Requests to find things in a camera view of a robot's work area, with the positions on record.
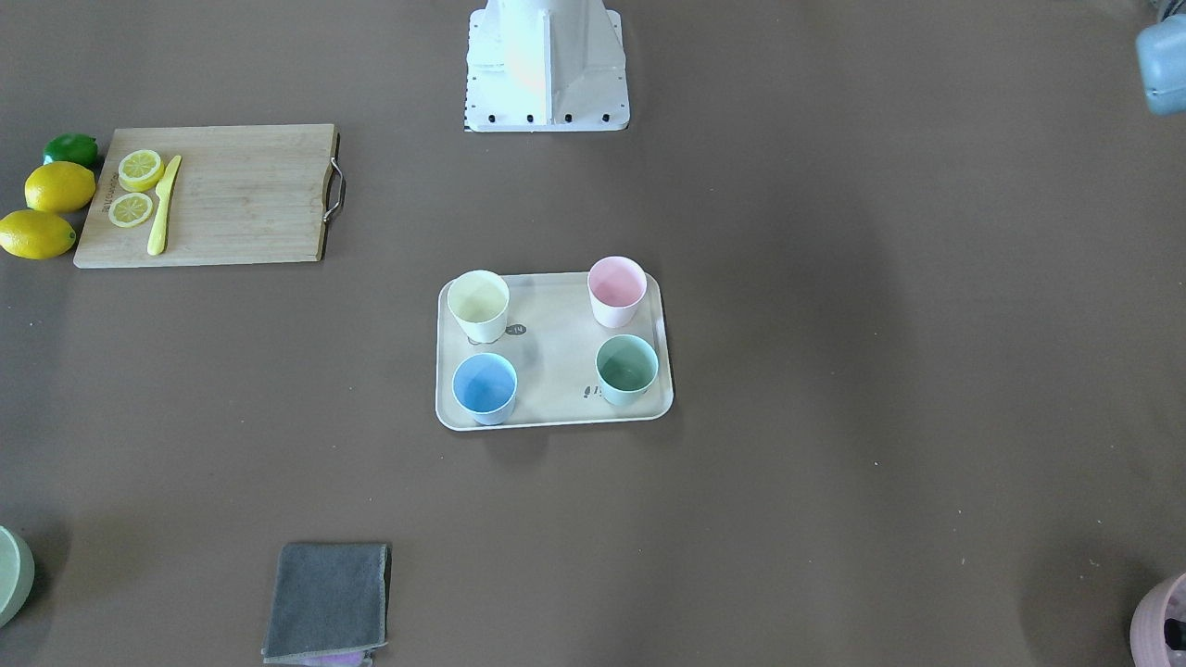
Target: metal handle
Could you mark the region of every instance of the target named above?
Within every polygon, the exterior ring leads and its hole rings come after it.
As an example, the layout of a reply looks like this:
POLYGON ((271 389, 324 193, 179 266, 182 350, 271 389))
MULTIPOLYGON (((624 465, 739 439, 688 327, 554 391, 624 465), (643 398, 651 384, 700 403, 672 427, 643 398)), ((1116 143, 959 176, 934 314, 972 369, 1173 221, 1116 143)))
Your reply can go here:
MULTIPOLYGON (((326 209, 325 215, 321 216, 321 222, 325 224, 330 223, 330 218, 333 217, 333 214, 336 214, 338 209, 342 208, 342 202, 346 201, 346 177, 342 173, 342 170, 338 167, 338 158, 336 158, 334 155, 330 155, 330 166, 333 167, 333 172, 338 174, 338 201, 334 202, 332 207, 326 209)), ((330 191, 326 190, 326 201, 329 201, 329 193, 330 191)))

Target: cloth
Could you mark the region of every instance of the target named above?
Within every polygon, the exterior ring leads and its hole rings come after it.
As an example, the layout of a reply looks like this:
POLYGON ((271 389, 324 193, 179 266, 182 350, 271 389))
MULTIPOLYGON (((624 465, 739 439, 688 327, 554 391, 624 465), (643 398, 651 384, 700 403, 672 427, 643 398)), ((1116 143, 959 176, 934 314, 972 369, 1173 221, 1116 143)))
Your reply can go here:
POLYGON ((280 551, 266 665, 357 667, 387 644, 383 544, 294 542, 280 551))

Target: green bowl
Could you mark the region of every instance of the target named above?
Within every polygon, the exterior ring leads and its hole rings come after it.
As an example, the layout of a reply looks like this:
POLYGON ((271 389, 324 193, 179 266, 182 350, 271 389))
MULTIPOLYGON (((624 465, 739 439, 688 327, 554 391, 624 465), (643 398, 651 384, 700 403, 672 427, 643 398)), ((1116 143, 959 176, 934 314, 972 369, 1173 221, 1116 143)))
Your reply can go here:
POLYGON ((17 615, 32 587, 33 553, 20 535, 0 526, 0 628, 17 615))

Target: lemon slice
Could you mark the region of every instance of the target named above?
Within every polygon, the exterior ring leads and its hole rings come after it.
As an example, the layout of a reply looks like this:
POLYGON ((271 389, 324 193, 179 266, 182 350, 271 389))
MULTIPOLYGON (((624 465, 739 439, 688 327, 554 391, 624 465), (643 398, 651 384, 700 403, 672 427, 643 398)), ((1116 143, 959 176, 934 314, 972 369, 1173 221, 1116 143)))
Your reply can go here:
POLYGON ((144 192, 132 192, 111 202, 107 220, 116 227, 135 227, 152 215, 152 199, 144 192))
POLYGON ((165 173, 165 165, 157 151, 133 151, 120 160, 120 188, 128 192, 144 192, 157 185, 165 173))

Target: blue cup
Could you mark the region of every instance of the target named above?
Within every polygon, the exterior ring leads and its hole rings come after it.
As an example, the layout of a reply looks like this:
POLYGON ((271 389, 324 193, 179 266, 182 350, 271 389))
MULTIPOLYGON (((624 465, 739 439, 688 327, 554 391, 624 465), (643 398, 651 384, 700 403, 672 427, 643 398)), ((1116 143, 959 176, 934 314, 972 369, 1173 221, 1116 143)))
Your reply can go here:
POLYGON ((1141 31, 1136 56, 1149 110, 1158 115, 1186 112, 1186 14, 1169 15, 1141 31))
POLYGON ((502 355, 482 352, 461 362, 453 373, 453 398, 485 426, 506 421, 515 409, 518 375, 502 355))

